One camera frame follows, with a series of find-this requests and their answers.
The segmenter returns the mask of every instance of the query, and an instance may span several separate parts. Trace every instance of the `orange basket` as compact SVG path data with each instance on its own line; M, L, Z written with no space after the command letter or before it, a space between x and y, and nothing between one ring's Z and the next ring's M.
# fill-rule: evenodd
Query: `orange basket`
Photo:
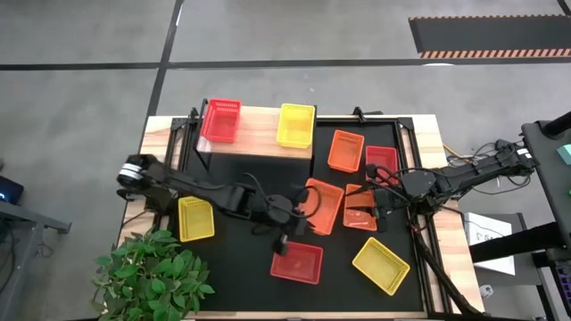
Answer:
M310 178L307 180L306 186L315 186L308 189L307 201L300 204L300 209L307 214L313 213L318 206L318 197L321 197L321 204L317 212L307 220L315 226L313 232L317 235L330 235L333 229L333 223L337 217L341 200L343 199L343 188L333 186L317 179Z
M336 130L327 164L332 169L354 173L359 169L365 136Z
M360 185L348 184L345 188L347 193L354 192L360 188ZM364 229L367 231L377 230L377 220L370 214L360 210L348 210L355 206L375 206L373 193L366 191L345 197L345 208L343 211L343 225L352 228Z

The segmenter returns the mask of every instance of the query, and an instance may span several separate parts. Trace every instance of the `white paper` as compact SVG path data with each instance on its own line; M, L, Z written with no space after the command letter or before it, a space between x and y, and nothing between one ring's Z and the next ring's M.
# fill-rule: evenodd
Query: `white paper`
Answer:
M502 222L493 218L487 218L474 213L467 213L466 221L468 243L470 245L511 235L510 223ZM513 255L507 258L492 259L485 262L474 263L474 266L491 269L513 276L516 274Z

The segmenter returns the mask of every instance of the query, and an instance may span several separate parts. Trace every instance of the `yellow basket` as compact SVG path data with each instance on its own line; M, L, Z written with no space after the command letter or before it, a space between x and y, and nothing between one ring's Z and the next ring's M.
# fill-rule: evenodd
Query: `yellow basket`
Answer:
M313 140L315 107L282 104L277 124L277 142L284 147L308 148Z
M179 198L178 231L181 242L214 236L212 205L193 196Z
M365 242L353 259L353 265L388 295L396 292L410 270L405 261L374 237Z

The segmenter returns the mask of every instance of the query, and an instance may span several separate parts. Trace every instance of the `gray floor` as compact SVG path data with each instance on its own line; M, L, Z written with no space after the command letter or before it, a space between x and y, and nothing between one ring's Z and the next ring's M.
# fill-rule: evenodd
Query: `gray floor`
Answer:
M0 64L157 62L173 4L0 0ZM187 1L171 60L415 58L409 16L526 13L561 12L555 0ZM188 114L203 97L266 106L316 103L326 114L355 105L434 113L443 141L470 152L497 138L517 140L522 123L568 111L570 73L568 64L172 70L157 113ZM114 178L137 150L155 75L0 72L3 175L27 187L25 206L74 222L67 236L46 234L56 252L36 260L22 320L94 316L88 305L92 259L117 239L125 204L115 195ZM529 226L553 220L536 178L502 196L470 194L461 206L481 213L521 211ZM542 314L532 287L518 288L517 295L496 292L484 303L496 316Z

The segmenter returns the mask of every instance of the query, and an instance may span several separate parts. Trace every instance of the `plastic basket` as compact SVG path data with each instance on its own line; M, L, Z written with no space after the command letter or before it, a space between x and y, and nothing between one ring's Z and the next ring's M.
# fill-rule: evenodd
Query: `plastic basket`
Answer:
M212 205L193 196L179 198L178 231L181 242L214 236Z
M241 107L238 101L211 99L204 116L202 135L212 142L234 143Z
M351 193L360 188L360 185L348 184L346 193ZM345 209L343 212L343 225L352 228L364 229L367 231L377 230L377 220L370 214L360 210L348 210L354 206L375 206L371 191L345 196Z
M317 179L310 178L307 180L306 186L315 186L321 197L321 204L317 212L308 221L315 226L313 232L318 235L330 235L333 229L333 223L337 217L341 200L343 199L343 188L329 185ZM305 214L311 214L318 206L319 196L313 188L308 189L307 201L300 204L300 208Z
M323 249L302 243L288 242L287 254L274 253L269 274L288 280L318 284Z
M365 147L365 163L375 164L377 166L386 167L392 172L399 170L399 160L396 155L396 149L392 147L380 147L380 146L367 146ZM382 169L377 171L381 177L388 178L389 175ZM399 181L395 178L389 179L393 184L398 184Z
M282 104L277 124L277 142L284 147L308 148L313 141L315 107Z
M364 136L336 130L333 135L333 143L331 143L327 164L332 169L348 173L356 172L359 169L364 143Z
M410 270L405 261L374 237L369 237L352 264L388 295L396 292Z

